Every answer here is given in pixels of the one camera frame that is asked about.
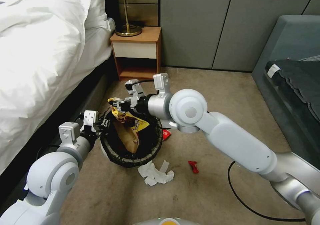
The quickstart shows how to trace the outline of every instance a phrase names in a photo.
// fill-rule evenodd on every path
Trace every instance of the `beige carpet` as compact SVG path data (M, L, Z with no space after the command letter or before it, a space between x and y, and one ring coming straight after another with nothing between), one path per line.
M195 89L206 98L209 111L225 114L274 151L289 150L250 74L178 68L164 68L163 72L169 74L173 93ZM154 93L152 83L143 87L146 93ZM106 108L107 99L114 96L128 96L124 82L112 84L100 112ZM164 216L203 225L288 224L260 218L240 204L228 185L231 159L212 147L201 132L184 134L172 130L172 136L154 159L156 167L164 159L170 162L174 180L149 187L137 168L125 169L110 162L102 154L100 142L96 142L63 205L61 224L130 225ZM198 162L198 174L192 173L188 160ZM303 217L258 175L234 166L231 180L239 196L260 213Z

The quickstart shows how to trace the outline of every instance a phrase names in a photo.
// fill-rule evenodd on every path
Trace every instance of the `wooden nightstand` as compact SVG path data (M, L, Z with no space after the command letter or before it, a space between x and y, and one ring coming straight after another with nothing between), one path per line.
M152 79L160 72L161 27L144 27L132 37L111 37L119 80Z

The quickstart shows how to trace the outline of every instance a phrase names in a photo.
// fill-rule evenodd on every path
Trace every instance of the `white bedding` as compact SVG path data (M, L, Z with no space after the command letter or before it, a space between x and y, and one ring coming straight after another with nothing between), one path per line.
M0 4L0 174L35 130L111 54L99 0Z

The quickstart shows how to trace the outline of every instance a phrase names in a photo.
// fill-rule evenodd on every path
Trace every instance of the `white tissue paper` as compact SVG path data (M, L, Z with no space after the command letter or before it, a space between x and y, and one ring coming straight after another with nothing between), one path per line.
M146 185L153 186L153 185L156 185L157 183L165 184L173 180L173 177L174 177L174 173L172 170L169 171L168 174L166 174L168 166L169 166L169 163L166 160L164 160L159 171L158 169L155 168L154 163L151 160L147 164L140 166L138 168L138 172L141 175L141 177L143 178L147 177L144 180Z

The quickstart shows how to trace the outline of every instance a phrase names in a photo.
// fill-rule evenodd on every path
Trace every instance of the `red candy wrapper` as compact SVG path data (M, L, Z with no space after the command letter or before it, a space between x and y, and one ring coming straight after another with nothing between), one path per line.
M199 170L197 169L197 162L196 161L188 161L188 163L190 164L193 173L199 172Z
M162 139L162 141L167 140L167 138L170 137L170 135L171 135L171 133L169 132L169 130L164 129L164 130L162 130L162 132L163 132L163 139Z

